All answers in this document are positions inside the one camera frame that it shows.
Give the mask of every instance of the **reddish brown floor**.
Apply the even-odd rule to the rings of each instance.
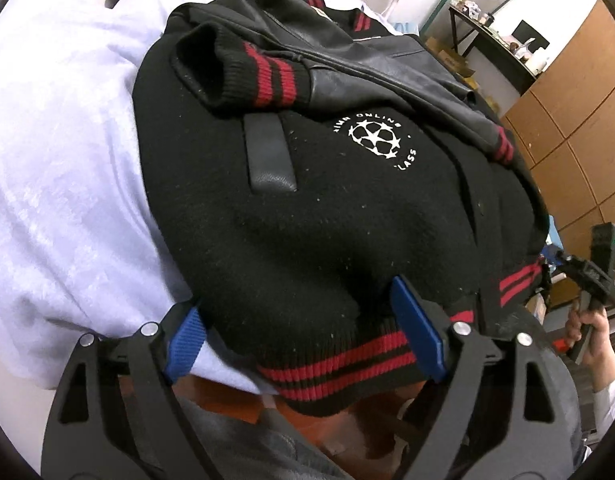
[[[356,480],[388,480],[392,476],[393,431],[389,421],[423,383],[393,394],[370,397],[326,418],[301,415],[276,397],[277,409],[310,442],[322,449]],[[263,409],[260,397],[194,376],[179,380],[174,391],[205,410],[256,422]]]

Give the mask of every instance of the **silver screw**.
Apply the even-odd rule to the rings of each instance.
[[[463,321],[457,321],[454,325],[452,325],[452,328],[454,329],[454,332],[459,335],[469,335],[470,332],[472,332],[472,327]]]
[[[78,343],[81,346],[90,346],[93,342],[94,335],[92,334],[83,334],[78,340]]]
[[[526,334],[525,332],[519,332],[516,336],[516,341],[523,346],[530,346],[532,344],[532,336],[530,334]]]
[[[151,335],[155,335],[155,333],[158,332],[158,324],[154,323],[154,322],[149,322],[149,323],[145,323],[145,325],[143,325],[141,327],[141,333],[144,336],[151,336]]]

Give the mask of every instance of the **white sleeve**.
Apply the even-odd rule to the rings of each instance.
[[[615,419],[615,379],[607,388],[594,394],[594,418],[599,438],[603,438]]]

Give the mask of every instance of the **clothing label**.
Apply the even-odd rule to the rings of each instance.
[[[392,160],[394,167],[405,171],[412,166],[416,150],[401,146],[401,124],[395,120],[373,113],[355,114],[334,123],[335,133],[345,132],[354,142],[378,156]]]

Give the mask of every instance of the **black table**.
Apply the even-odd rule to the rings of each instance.
[[[478,32],[475,40],[466,49],[463,56],[467,57],[467,54],[469,54],[473,48],[477,48],[492,62],[492,64],[494,64],[495,67],[497,67],[497,69],[521,95],[527,92],[529,87],[536,82],[537,76],[530,72],[523,61],[514,57],[514,54],[510,52],[508,46],[502,43],[501,40],[497,39],[487,27],[484,27],[476,20],[473,20],[462,12],[459,12],[454,7],[449,8],[449,16],[452,24],[452,40],[454,42],[453,48],[456,52],[459,51],[460,43],[459,38],[457,38],[456,19],[458,16],[473,30]]]

